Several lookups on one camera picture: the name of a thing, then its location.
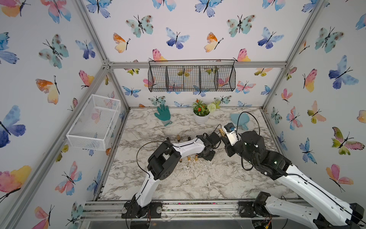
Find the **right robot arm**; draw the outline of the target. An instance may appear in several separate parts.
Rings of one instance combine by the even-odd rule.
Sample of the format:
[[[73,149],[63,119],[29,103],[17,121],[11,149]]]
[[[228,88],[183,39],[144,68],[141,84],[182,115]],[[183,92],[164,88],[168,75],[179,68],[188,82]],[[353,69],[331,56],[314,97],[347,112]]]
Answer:
[[[268,150],[264,138],[257,132],[239,135],[222,128],[219,131],[228,156],[239,155],[242,162],[247,161],[258,172],[288,187],[309,204],[306,207],[260,192],[252,206],[244,207],[244,210],[263,217],[284,217],[313,229],[360,229],[366,225],[362,220],[363,207],[330,194],[286,157]]]

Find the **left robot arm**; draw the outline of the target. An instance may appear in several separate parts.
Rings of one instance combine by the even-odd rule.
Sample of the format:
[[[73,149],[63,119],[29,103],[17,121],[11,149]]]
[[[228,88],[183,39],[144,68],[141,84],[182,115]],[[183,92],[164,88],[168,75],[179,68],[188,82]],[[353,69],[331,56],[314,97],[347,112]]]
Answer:
[[[168,178],[183,157],[198,155],[207,161],[211,161],[215,155],[215,149],[221,142],[220,136],[213,132],[197,135],[188,141],[172,143],[169,138],[161,141],[160,146],[148,158],[145,180],[140,190],[125,203],[122,210],[123,219],[139,219],[146,216],[159,218],[157,209],[161,203],[152,202],[160,182]]]

